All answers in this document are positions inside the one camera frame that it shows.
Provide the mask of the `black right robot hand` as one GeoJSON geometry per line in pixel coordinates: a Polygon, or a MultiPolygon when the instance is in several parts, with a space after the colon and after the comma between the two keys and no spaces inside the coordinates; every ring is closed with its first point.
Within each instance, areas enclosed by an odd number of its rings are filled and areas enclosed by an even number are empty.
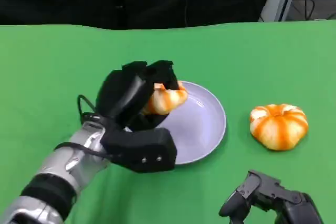
{"type": "Polygon", "coordinates": [[[245,180],[227,198],[219,210],[230,223],[244,223],[252,206],[265,212],[273,210],[275,223],[323,223],[312,198],[300,191],[281,186],[281,180],[249,170],[245,180]]]}

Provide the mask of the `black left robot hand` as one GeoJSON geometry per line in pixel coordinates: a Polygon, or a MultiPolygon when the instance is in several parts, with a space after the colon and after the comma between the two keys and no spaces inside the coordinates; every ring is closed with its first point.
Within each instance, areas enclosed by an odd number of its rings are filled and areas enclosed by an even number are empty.
{"type": "Polygon", "coordinates": [[[96,98],[96,112],[122,129],[149,130],[161,124],[187,97],[172,61],[134,61],[106,77],[96,98]]]}

